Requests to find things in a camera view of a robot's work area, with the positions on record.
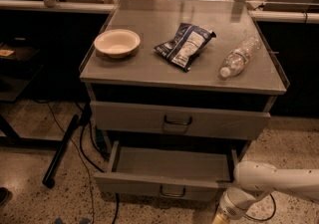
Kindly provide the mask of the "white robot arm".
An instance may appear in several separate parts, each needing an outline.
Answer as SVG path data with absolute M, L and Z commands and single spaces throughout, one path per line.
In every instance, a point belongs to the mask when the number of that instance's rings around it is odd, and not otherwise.
M 273 191 L 319 203 L 318 169 L 278 169 L 267 163 L 241 161 L 233 171 L 234 181 L 220 197 L 212 224 L 229 224 Z

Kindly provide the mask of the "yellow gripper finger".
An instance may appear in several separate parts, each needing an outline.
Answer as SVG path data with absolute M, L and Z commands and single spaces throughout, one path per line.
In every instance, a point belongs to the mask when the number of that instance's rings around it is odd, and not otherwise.
M 229 224 L 229 220 L 223 214 L 216 214 L 211 224 Z

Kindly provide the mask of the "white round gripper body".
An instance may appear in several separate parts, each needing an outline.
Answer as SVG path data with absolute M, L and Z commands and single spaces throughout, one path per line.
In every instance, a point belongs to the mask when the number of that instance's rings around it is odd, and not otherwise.
M 239 220 L 255 201 L 252 194 L 236 187 L 229 187 L 220 197 L 218 212 L 228 220 Z

